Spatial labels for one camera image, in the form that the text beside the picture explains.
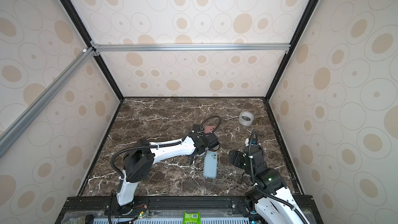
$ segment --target tape roll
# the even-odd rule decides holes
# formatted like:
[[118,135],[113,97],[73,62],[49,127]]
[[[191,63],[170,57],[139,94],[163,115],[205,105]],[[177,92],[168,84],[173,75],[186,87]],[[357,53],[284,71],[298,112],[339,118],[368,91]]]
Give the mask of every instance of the tape roll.
[[239,114],[239,123],[250,126],[253,123],[254,115],[251,112],[243,111]]

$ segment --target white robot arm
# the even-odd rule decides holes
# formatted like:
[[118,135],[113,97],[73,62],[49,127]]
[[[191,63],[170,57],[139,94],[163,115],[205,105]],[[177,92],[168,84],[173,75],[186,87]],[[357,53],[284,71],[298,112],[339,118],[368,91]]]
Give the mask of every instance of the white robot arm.
[[[149,145],[161,146],[162,144],[173,144],[177,142],[180,142],[180,144],[164,148],[150,149],[150,152],[154,154],[153,157],[154,160],[152,164],[155,164],[167,158],[177,157],[181,155],[192,155],[192,153],[195,151],[195,144],[191,137],[186,137],[184,142],[182,142],[182,139],[180,138],[177,140],[159,142],[159,143],[150,142]],[[122,177],[119,177],[119,179],[121,180],[121,184],[119,185],[120,190],[118,190],[116,194],[117,202],[119,203],[120,206],[126,205],[133,201],[134,193],[139,183],[139,181],[134,183],[127,181],[125,169],[123,170],[123,175],[124,175],[123,179]]]
[[[306,223],[309,224],[307,218],[293,199],[289,189],[280,188],[276,191],[275,196],[290,202],[295,209],[300,212],[301,216],[306,220]],[[256,212],[261,215],[268,224],[303,224],[302,219],[294,212],[294,210],[269,197],[262,197],[254,204],[254,207]]]
[[257,131],[246,139],[243,152],[230,152],[230,164],[246,170],[255,189],[246,193],[251,213],[258,213],[268,224],[309,224],[278,171],[268,168]]

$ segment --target black frame edge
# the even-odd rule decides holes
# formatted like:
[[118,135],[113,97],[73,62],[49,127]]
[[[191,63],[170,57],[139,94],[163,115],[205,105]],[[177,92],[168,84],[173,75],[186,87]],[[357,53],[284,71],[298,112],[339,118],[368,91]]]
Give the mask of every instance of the black frame edge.
[[86,43],[87,47],[92,47],[90,41],[91,37],[87,32],[87,29],[84,27],[82,19],[80,19],[79,14],[77,13],[76,9],[74,8],[72,1],[70,0],[59,0],[61,1],[64,9],[67,11],[70,19],[72,20],[73,24],[75,25],[76,29],[82,36],[84,42]]
[[97,160],[98,160],[98,158],[100,157],[102,148],[104,147],[105,142],[106,142],[106,140],[107,140],[107,138],[108,138],[108,135],[109,135],[109,133],[110,133],[111,130],[112,130],[113,123],[115,122],[116,117],[117,117],[117,115],[119,114],[119,110],[120,110],[120,108],[122,107],[123,102],[124,102],[124,100],[122,100],[122,101],[119,103],[119,105],[117,106],[116,112],[115,112],[115,114],[114,114],[114,116],[113,116],[113,118],[112,118],[112,120],[111,120],[111,122],[110,122],[110,124],[109,124],[108,129],[106,130],[106,133],[105,133],[105,135],[104,135],[104,137],[103,137],[103,139],[102,139],[102,141],[101,141],[101,144],[99,144],[99,147],[98,147],[97,153],[96,153],[96,155],[95,155],[95,157],[94,157],[94,160],[92,161],[92,163],[91,163],[91,165],[90,165],[90,168],[89,168],[88,171],[87,171],[86,177],[84,178],[84,181],[83,181],[83,183],[82,183],[82,186],[81,186],[80,189],[79,189],[79,193],[77,194],[78,197],[81,197],[82,194],[83,194],[84,188],[86,187],[87,182],[88,182],[88,179],[89,179],[89,177],[90,177],[90,175],[91,175],[91,172],[93,172],[94,166],[96,165]]
[[269,101],[265,97],[263,98],[263,103],[264,103],[264,106],[265,106],[265,108],[267,110],[267,114],[268,114],[269,120],[271,121],[272,129],[273,129],[273,131],[275,133],[275,138],[276,138],[276,140],[278,142],[278,145],[279,145],[279,148],[281,150],[282,157],[283,157],[283,159],[284,159],[284,161],[286,163],[286,168],[287,168],[287,171],[289,172],[290,178],[292,180],[293,187],[295,188],[296,193],[300,193],[301,195],[304,195],[304,192],[303,192],[303,189],[301,187],[301,183],[300,183],[299,178],[297,176],[296,170],[294,168],[293,162],[292,162],[292,160],[290,158],[289,152],[287,151],[285,141],[283,140],[281,131],[279,130],[279,127],[278,127],[278,125],[276,123],[276,120],[275,120],[275,117],[274,117],[274,115],[272,113],[272,109],[271,109],[271,106],[269,104]]
[[[79,17],[79,14],[77,13],[75,7],[73,6],[72,1],[71,0],[59,0],[59,1],[62,3],[62,6],[66,10],[67,14],[69,15],[70,19],[75,25],[80,36],[83,38],[83,41],[86,43],[87,47],[93,47],[91,43],[92,39],[90,37],[90,34],[88,34],[88,31],[84,26],[82,19]],[[112,87],[113,91],[115,92],[117,98],[119,99],[119,101],[122,101],[124,99],[123,94],[120,91],[119,87],[117,86],[113,76],[111,75],[102,57],[99,55],[99,56],[94,56],[94,58],[99,68],[101,69],[102,73],[104,74],[105,78]]]
[[103,61],[101,55],[94,56],[94,59],[96,60],[96,62],[98,64],[99,68],[101,69],[103,75],[108,80],[109,85],[111,86],[111,88],[115,92],[115,94],[116,94],[117,98],[119,99],[119,101],[123,102],[124,96],[123,96],[122,92],[120,91],[119,87],[117,86],[115,79],[113,78],[113,76],[112,76],[111,72],[109,71],[107,65]]
[[290,42],[290,48],[287,54],[284,55],[281,64],[278,67],[278,70],[272,79],[271,85],[268,89],[268,92],[266,94],[266,99],[270,100],[273,92],[275,91],[276,86],[278,85],[279,80],[282,77],[283,72],[285,71],[285,68],[287,64],[289,63],[289,60],[296,49],[297,44],[299,43],[299,40],[301,38],[301,35],[304,32],[305,27],[307,26],[308,21],[310,20],[312,13],[314,12],[314,9],[317,5],[319,0],[309,0],[308,4],[304,10],[304,13],[300,19],[300,22],[298,23],[298,26],[296,28],[295,33],[293,34],[292,40]]
[[[293,198],[295,199],[297,205],[299,205],[301,208],[306,207],[311,209],[317,224],[323,224],[318,208],[314,202],[314,198],[311,195],[294,195]],[[189,211],[198,211],[198,210],[205,211],[209,209],[217,209],[217,210],[231,210],[233,215],[237,214],[237,216],[240,217],[241,215],[239,213],[234,213],[233,211],[232,202],[234,199],[244,201],[244,196],[134,197],[134,200],[137,201],[137,204],[139,204],[139,202],[141,203],[145,202],[149,209],[155,211],[177,210],[177,211],[189,212]],[[109,205],[109,197],[68,197],[55,223],[60,224],[62,219],[64,218],[64,215],[67,212],[104,211],[106,214],[108,210],[107,208],[108,205]],[[135,214],[127,215],[125,217],[132,218],[134,216]],[[253,214],[253,215],[250,214],[249,216],[247,215],[245,216],[249,217],[249,220],[259,220],[261,218],[261,216],[258,214]]]
[[207,97],[207,96],[179,96],[179,97],[171,97],[171,96],[164,96],[164,97],[159,97],[159,96],[128,96],[125,97],[125,99],[154,99],[154,98],[160,98],[160,99],[263,99],[264,96],[253,96],[253,97],[246,97],[246,96],[217,96],[217,97]]

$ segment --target green snack package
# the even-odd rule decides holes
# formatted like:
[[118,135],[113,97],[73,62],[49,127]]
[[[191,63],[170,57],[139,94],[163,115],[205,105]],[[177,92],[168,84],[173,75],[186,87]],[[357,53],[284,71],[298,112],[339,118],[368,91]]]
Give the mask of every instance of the green snack package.
[[184,211],[182,224],[200,224],[200,212],[189,214]]

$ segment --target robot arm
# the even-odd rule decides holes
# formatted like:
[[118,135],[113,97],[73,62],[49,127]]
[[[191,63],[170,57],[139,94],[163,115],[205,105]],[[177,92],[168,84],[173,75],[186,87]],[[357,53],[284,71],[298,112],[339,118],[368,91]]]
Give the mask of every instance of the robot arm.
[[246,193],[245,203],[251,213],[258,213],[269,224],[307,224],[303,212],[278,171],[268,168],[264,152],[253,134],[246,139],[243,152],[230,153],[230,164],[246,170],[254,189]]
[[139,140],[135,147],[148,147],[132,149],[123,158],[123,177],[120,176],[117,190],[117,202],[120,206],[131,203],[138,182],[147,177],[153,164],[172,157],[189,155],[194,158],[204,154],[208,149],[218,145],[218,138],[214,133],[202,135],[201,125],[193,125],[192,132],[177,140],[166,142],[148,142]]

